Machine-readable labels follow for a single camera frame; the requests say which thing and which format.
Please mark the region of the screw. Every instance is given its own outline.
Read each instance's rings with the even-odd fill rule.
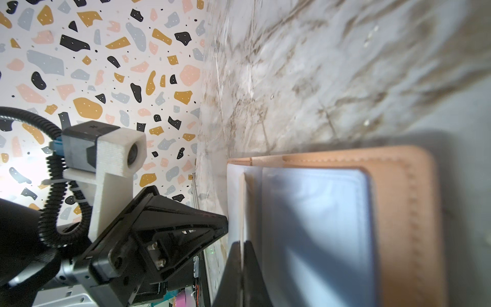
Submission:
[[[149,251],[154,251],[154,250],[156,250],[156,249],[157,249],[157,247],[158,247],[158,246],[159,246],[159,243],[154,242],[152,245],[147,246],[147,249],[148,249]]]
[[[155,265],[157,266],[157,268],[163,268],[166,263],[167,263],[167,260],[165,260],[165,259],[159,259],[159,260],[155,261]]]

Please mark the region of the wallet stitching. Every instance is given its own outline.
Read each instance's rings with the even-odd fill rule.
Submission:
[[[422,270],[422,265],[421,265],[421,260],[422,260],[422,252],[423,249],[421,247],[421,242],[419,239],[419,230],[418,230],[418,225],[419,225],[419,214],[417,211],[417,208],[415,206],[418,204],[418,197],[417,197],[417,186],[416,186],[416,180],[413,180],[414,175],[412,172],[409,170],[412,169],[412,164],[408,161],[405,161],[401,158],[398,157],[388,157],[388,158],[355,158],[355,159],[323,159],[323,160],[288,160],[286,162],[359,162],[359,161],[391,161],[391,162],[398,162],[403,165],[404,168],[404,174],[406,175],[406,178],[408,179],[408,185],[409,185],[409,228],[411,230],[411,255],[412,255],[412,261],[410,265],[415,269],[414,272],[414,283],[415,283],[415,290],[416,290],[416,300],[418,303],[422,303],[423,300],[423,272]]]
[[[252,161],[233,161],[232,164],[240,164],[240,165],[248,165],[248,166],[251,166],[252,165]]]

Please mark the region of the marble countertop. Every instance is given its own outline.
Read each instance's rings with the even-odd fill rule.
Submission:
[[[228,158],[419,144],[440,162],[450,301],[491,304],[491,2],[217,0],[207,10],[200,209],[227,215]],[[451,182],[449,169],[459,170]],[[225,236],[206,250],[212,300],[226,247]]]

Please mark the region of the pink object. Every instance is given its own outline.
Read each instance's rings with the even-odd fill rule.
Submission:
[[[140,109],[140,110],[138,110],[138,115],[140,115],[140,116],[150,116],[152,114],[147,109]]]
[[[189,124],[187,125],[187,128],[188,128],[188,129],[191,129],[192,127],[194,127],[194,125],[195,125],[195,124],[196,124],[196,122],[195,122],[195,121],[194,121],[194,122],[191,122],[191,123],[189,123]]]
[[[114,123],[114,119],[115,119],[114,116],[106,114],[106,122],[108,122],[108,124],[112,125]]]
[[[75,93],[73,84],[58,85],[56,89],[58,90],[58,94],[60,94],[62,100],[65,100],[71,93]]]
[[[142,168],[143,168],[144,170],[149,170],[149,169],[151,169],[152,167],[156,167],[155,163],[153,163],[153,162],[150,162],[150,163],[144,164],[144,165],[142,166]]]
[[[150,52],[153,54],[153,55],[156,55],[157,54],[157,50],[159,50],[159,46],[158,45],[155,45],[154,43],[152,42],[149,42],[148,43],[148,48],[150,49]]]
[[[192,10],[191,0],[183,0],[183,10],[184,14]]]
[[[7,68],[14,71],[21,71],[24,68],[24,62],[15,58],[7,64]]]
[[[177,183],[181,184],[181,183],[183,183],[185,181],[186,181],[186,179],[184,178],[183,175],[179,175],[179,177],[177,177]]]
[[[183,170],[183,171],[188,171],[188,170],[190,170],[191,168],[192,168],[192,163],[191,163],[191,161],[189,161],[189,160],[188,160],[188,161],[186,162],[186,165],[184,165],[184,166],[183,166],[182,170]]]
[[[19,91],[20,95],[22,98],[31,103],[45,103],[46,99],[44,99],[43,96],[39,95],[36,93],[32,88],[25,84],[21,84],[19,86],[16,86],[17,90]]]
[[[176,304],[175,307],[186,307],[186,292],[181,291],[176,296]]]
[[[12,138],[12,156],[16,158],[22,157],[22,148],[18,137]]]
[[[152,8],[152,11],[150,11],[150,20],[151,21],[156,21],[157,20],[157,12],[155,11],[154,8]]]
[[[109,23],[111,24],[111,26],[108,27],[109,31],[119,32],[121,30],[121,25],[116,21],[109,21]]]
[[[185,86],[191,86],[199,80],[200,73],[201,71],[199,70],[199,68],[192,65],[186,65],[184,66],[183,71],[181,72],[179,77],[181,78],[181,81]]]
[[[97,75],[95,76],[95,85],[101,85],[104,82],[104,78],[102,75],[104,74],[104,70],[97,71]]]
[[[41,31],[37,33],[37,36],[32,38],[32,41],[36,44],[52,44],[55,39],[53,38],[53,33],[51,31]]]
[[[143,63],[138,64],[137,66],[133,66],[132,68],[130,68],[130,70],[135,71],[137,73],[144,73],[145,71],[147,71],[148,66],[149,66],[148,63],[144,61]]]

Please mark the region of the blue connector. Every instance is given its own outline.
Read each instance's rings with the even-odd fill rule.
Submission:
[[[65,152],[63,151],[63,142],[61,141],[61,137],[57,137],[54,141],[53,141],[53,147],[51,148],[55,154],[59,155],[59,156],[65,156]]]

